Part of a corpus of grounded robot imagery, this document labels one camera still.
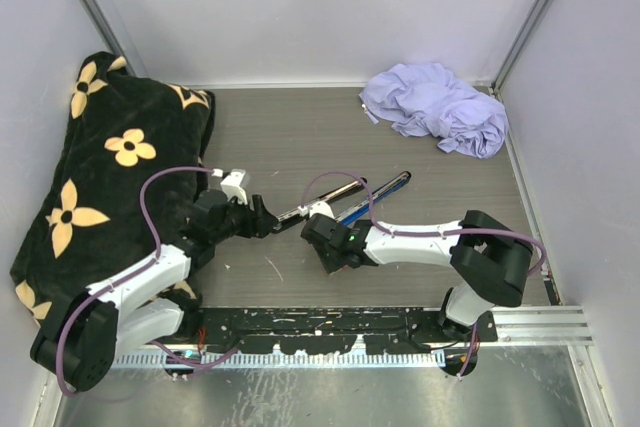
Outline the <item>blue stapler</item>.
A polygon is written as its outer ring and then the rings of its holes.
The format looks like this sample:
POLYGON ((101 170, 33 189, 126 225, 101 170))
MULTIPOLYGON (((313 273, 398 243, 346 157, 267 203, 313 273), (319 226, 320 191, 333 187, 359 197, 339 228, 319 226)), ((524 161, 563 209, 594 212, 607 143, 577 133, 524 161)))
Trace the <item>blue stapler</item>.
MULTIPOLYGON (((372 191, 373 203, 376 204, 382 199, 388 197, 392 193, 398 191, 411 180, 412 174, 409 171, 403 171, 384 185, 372 191)), ((367 214, 370 210, 369 199, 365 197, 358 203, 338 214, 335 219, 344 225, 350 225, 367 214)))

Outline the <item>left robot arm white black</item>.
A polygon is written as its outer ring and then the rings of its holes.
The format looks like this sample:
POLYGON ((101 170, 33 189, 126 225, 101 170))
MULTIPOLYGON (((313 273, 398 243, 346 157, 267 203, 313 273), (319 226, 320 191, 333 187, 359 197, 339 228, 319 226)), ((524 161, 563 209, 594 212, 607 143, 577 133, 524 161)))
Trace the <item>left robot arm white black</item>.
POLYGON ((175 243, 76 294, 62 295, 36 335, 31 360, 63 385, 86 392, 137 347, 167 336, 191 342, 200 331, 199 317, 161 292, 209 263, 223 241, 264 238, 278 223, 258 194, 243 204, 219 190, 202 193, 175 243))

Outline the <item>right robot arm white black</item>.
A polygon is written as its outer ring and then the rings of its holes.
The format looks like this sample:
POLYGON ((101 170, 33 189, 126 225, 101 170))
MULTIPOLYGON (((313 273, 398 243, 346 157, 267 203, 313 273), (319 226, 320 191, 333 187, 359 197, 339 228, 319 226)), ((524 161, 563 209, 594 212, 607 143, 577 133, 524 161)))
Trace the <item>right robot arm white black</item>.
POLYGON ((344 267, 395 263, 453 269, 461 283, 446 293, 438 317, 440 332, 452 341, 465 338, 493 307, 522 304, 533 255, 528 237, 477 210, 459 221, 415 226, 366 219, 349 227, 315 213, 301 237, 329 274, 344 267))

